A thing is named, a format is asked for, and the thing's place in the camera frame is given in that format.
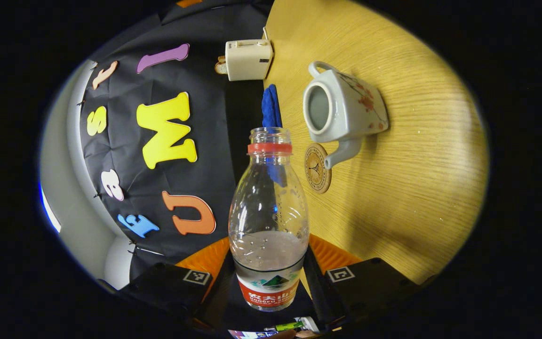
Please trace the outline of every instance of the wooden table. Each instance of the wooden table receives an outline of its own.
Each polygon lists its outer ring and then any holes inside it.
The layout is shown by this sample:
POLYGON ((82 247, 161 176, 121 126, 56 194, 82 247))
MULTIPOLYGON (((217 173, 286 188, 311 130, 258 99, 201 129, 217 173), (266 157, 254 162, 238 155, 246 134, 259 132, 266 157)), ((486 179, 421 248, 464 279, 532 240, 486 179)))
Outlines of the wooden table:
MULTIPOLYGON (((276 0, 267 21, 277 86, 305 189, 311 233, 359 256, 379 256, 416 283, 438 273, 464 244, 488 180, 486 134, 468 90, 444 60, 400 26, 347 0, 276 0), (376 86, 390 129, 333 168, 327 193, 308 186, 312 143, 303 91, 314 60, 376 86)), ((328 153, 337 142, 323 144, 328 153)))

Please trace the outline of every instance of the blue cloth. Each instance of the blue cloth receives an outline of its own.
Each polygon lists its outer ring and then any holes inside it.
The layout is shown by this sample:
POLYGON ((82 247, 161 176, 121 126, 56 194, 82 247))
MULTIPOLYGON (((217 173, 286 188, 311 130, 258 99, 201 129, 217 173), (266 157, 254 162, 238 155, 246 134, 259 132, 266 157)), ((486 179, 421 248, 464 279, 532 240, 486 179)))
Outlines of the blue cloth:
MULTIPOLYGON (((277 99, 277 88, 274 84, 269 85, 263 92, 263 127, 283 127, 281 125, 281 114, 279 113, 279 101, 277 99)), ((271 179, 281 187, 286 187, 286 170, 282 167, 267 165, 267 171, 271 179)))
POLYGON ((263 92, 263 127, 283 127, 281 124, 281 113, 279 112, 279 100, 277 99, 277 88, 274 84, 269 85, 263 92))

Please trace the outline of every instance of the coaster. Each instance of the coaster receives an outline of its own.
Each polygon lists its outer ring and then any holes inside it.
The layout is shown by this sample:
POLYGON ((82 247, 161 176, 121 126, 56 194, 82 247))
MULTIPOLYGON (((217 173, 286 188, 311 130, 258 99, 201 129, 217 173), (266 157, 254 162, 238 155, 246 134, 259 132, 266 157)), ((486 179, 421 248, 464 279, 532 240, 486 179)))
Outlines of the coaster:
POLYGON ((309 145, 305 153, 305 173, 312 189, 319 193, 325 193, 332 182, 332 170, 325 168, 325 148, 314 142, 309 145))

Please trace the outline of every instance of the plastic water bottle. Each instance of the plastic water bottle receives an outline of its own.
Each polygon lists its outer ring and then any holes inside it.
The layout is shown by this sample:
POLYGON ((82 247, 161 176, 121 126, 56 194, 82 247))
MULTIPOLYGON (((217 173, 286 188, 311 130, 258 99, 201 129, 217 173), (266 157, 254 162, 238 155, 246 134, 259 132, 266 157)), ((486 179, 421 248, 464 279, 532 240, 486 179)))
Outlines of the plastic water bottle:
POLYGON ((308 247, 308 211, 287 129, 250 133, 250 164, 231 204, 230 248, 244 299, 265 312, 294 300, 308 247))

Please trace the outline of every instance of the white wall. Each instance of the white wall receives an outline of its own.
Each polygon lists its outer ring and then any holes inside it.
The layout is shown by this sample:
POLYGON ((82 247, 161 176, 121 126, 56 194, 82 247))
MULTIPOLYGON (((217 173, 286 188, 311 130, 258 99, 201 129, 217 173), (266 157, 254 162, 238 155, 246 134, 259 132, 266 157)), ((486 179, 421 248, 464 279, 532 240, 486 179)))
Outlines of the white wall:
POLYGON ((71 255, 94 278, 110 279, 117 287, 128 283, 131 254, 125 250, 127 258, 119 249, 121 241, 128 246, 129 240, 101 200, 93 198, 78 131, 81 107, 77 103, 82 101, 93 66, 86 61, 78 67, 54 101, 41 144, 40 181, 71 255))

